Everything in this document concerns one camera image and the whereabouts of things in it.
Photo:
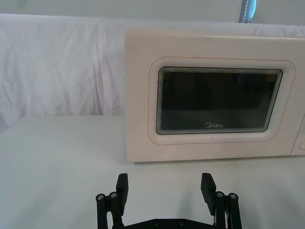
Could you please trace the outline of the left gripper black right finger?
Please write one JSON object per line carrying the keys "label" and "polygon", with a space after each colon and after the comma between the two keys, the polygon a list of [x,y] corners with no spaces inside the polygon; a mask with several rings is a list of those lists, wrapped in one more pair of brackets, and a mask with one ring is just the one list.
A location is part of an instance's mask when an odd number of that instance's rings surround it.
{"label": "left gripper black right finger", "polygon": [[241,229],[239,197],[235,193],[225,195],[216,190],[216,184],[210,173],[202,173],[201,192],[210,214],[214,218],[215,229]]}

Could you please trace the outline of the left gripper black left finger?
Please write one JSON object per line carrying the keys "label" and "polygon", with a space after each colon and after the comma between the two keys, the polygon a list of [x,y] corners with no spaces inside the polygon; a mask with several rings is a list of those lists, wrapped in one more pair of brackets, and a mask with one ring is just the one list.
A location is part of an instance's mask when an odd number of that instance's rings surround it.
{"label": "left gripper black left finger", "polygon": [[111,192],[108,196],[98,194],[96,196],[97,204],[97,228],[107,229],[108,220],[107,213],[112,215],[112,228],[123,229],[122,216],[124,214],[125,204],[128,196],[128,174],[119,174],[116,184],[116,190]]}

